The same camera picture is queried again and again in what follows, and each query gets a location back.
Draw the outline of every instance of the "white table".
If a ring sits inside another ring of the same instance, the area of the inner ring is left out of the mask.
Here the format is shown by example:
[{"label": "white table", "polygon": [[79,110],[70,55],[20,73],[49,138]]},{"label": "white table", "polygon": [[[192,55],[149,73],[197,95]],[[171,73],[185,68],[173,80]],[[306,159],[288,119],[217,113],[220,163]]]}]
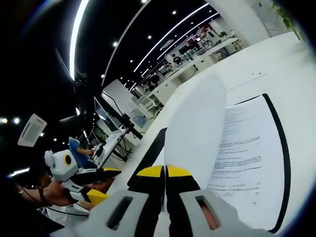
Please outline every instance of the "white table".
[{"label": "white table", "polygon": [[193,68],[194,65],[199,72],[202,72],[203,70],[214,64],[214,61],[210,58],[210,55],[237,40],[237,38],[228,39],[209,49],[203,55],[197,56],[192,61],[184,63],[181,67],[177,68],[174,73],[168,76],[159,86],[157,86],[148,95],[148,97],[154,95],[162,104],[165,105],[170,97],[173,95],[173,93],[176,91],[178,86],[180,86],[184,81],[190,79],[190,77],[195,73],[195,68]]},{"label": "white table", "polygon": [[[280,232],[296,217],[316,178],[316,64],[311,51],[287,33],[246,48],[213,65],[211,71],[227,88],[227,106],[267,93],[277,111],[291,161],[290,197]],[[127,181],[158,132],[168,126],[175,109],[198,83],[199,74],[176,90],[108,194],[128,188]]]}]

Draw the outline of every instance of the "ceiling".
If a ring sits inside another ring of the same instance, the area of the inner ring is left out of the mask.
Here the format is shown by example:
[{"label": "ceiling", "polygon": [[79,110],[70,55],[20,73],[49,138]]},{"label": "ceiling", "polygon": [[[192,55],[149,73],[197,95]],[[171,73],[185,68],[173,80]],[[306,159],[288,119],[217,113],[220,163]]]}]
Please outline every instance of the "ceiling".
[{"label": "ceiling", "polygon": [[[49,10],[42,12],[48,3],[51,4]],[[124,1],[124,4],[115,0],[90,0],[79,29],[75,61],[77,70],[87,75],[87,86],[74,89],[66,68],[69,67],[70,38],[79,4],[80,0],[29,0],[6,1],[1,7],[8,11],[4,15],[7,24],[3,35],[7,37],[1,54],[4,63],[1,65],[0,118],[8,118],[9,122],[0,124],[0,148],[4,151],[8,170],[38,163],[45,150],[65,149],[68,137],[74,132],[82,129],[90,132],[94,118],[93,93],[102,90],[101,75],[114,50],[113,42],[119,40],[142,7],[140,0]],[[157,63],[160,47],[134,73],[138,63],[174,25],[204,4],[203,0],[152,0],[117,46],[105,85],[121,77],[122,83],[130,80],[127,87],[132,86],[132,81],[140,82],[140,72],[148,68],[148,62]],[[175,35],[183,35],[215,12],[211,6],[205,7],[177,27],[160,46]],[[76,107],[81,110],[80,117],[76,115]],[[34,148],[19,147],[18,137],[32,113],[47,121],[48,126]],[[71,117],[68,122],[59,122],[68,117]],[[12,123],[14,118],[20,118],[20,124]]]},{"label": "ceiling", "polygon": [[[207,6],[191,16],[170,33],[149,55],[137,72],[133,73],[144,56],[170,29],[205,3],[203,0],[187,2],[182,0],[152,0],[135,19],[119,44],[104,85],[108,85],[121,77],[123,77],[121,80],[123,84],[129,80],[126,85],[127,88],[132,87],[132,81],[140,82],[140,72],[144,72],[150,65],[153,66],[153,63],[157,64],[156,59],[161,54],[160,46],[163,46],[168,40],[178,39],[193,26],[216,13],[211,6]],[[140,0],[127,1],[124,7],[119,1],[104,3],[90,1],[82,19],[78,36],[76,64],[81,72],[86,72],[94,78],[101,78],[100,76],[105,72],[114,50],[113,42],[119,40],[127,24],[140,7]]]}]

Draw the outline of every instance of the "screen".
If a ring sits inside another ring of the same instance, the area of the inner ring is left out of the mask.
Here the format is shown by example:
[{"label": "screen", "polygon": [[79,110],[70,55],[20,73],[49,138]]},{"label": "screen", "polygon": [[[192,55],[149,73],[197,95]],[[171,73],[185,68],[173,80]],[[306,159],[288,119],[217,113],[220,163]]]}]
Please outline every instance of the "screen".
[{"label": "screen", "polygon": [[122,125],[116,118],[109,115],[100,105],[98,100],[94,98],[95,112],[98,114],[99,118],[106,124],[106,126],[111,130],[111,132],[119,130]]}]

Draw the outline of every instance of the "blue shirt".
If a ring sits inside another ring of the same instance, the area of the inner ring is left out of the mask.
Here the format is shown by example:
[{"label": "blue shirt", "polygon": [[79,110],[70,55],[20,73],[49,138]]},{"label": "blue shirt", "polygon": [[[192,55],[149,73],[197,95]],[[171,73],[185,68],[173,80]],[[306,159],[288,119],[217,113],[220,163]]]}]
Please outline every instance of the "blue shirt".
[{"label": "blue shirt", "polygon": [[76,159],[79,168],[82,168],[88,162],[89,157],[77,152],[77,150],[76,150],[77,147],[80,147],[80,144],[77,141],[70,139],[69,140],[69,150],[71,151],[74,158]]}]

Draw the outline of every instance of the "tabletop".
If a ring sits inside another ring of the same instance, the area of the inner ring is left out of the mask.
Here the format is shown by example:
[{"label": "tabletop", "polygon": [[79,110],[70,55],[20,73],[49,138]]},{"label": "tabletop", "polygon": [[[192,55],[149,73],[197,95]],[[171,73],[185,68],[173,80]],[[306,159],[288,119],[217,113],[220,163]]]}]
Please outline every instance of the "tabletop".
[{"label": "tabletop", "polygon": [[[207,70],[223,81],[227,106],[267,93],[277,111],[291,162],[290,197],[280,232],[296,217],[316,178],[316,65],[311,50],[287,33],[245,48]],[[199,85],[199,75],[175,91],[113,182],[109,195],[128,188],[127,181],[159,131]]]}]

